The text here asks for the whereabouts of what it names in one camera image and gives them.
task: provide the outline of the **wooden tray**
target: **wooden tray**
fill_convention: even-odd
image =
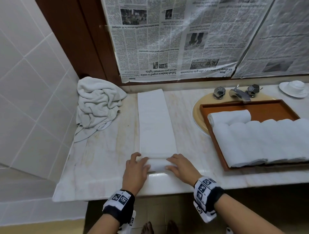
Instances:
[[[243,102],[229,102],[218,104],[202,104],[200,105],[200,111],[204,117],[205,124],[209,130],[209,135],[214,143],[214,147],[217,151],[218,157],[222,164],[224,171],[231,171],[243,168],[252,167],[281,167],[281,166],[295,166],[295,165],[309,165],[308,162],[304,163],[280,163],[271,165],[258,165],[258,166],[244,166],[244,167],[228,167],[224,156],[221,152],[216,137],[212,131],[212,127],[208,121],[207,115],[214,112],[221,111],[242,111],[248,110],[251,114],[251,120],[257,120],[263,122],[268,119],[274,119],[276,121],[282,119],[297,120],[299,116],[283,101],[283,100],[267,100],[267,101],[251,101],[247,104]]]

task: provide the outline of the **newspaper page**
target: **newspaper page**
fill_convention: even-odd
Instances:
[[[228,77],[273,0],[102,0],[123,83]]]
[[[233,78],[309,73],[309,1],[275,0]]]

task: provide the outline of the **person's left hand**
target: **person's left hand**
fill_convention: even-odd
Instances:
[[[125,164],[125,172],[122,177],[122,189],[130,191],[134,196],[141,190],[146,179],[147,171],[150,165],[145,165],[148,158],[142,158],[139,162],[136,161],[136,157],[141,156],[136,152],[131,155],[131,159]]]

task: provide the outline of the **bare foot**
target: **bare foot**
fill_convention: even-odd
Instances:
[[[173,220],[168,222],[166,234],[179,234],[178,227]]]
[[[154,230],[152,229],[151,222],[144,224],[141,234],[154,234]]]

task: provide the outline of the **person's right arm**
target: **person's right arm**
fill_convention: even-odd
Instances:
[[[172,171],[182,182],[192,187],[202,177],[192,163],[182,154],[174,154],[167,160],[174,163],[177,167],[167,166],[166,169]],[[214,208],[234,233],[283,234],[280,229],[227,194],[223,194],[219,198],[214,204]]]

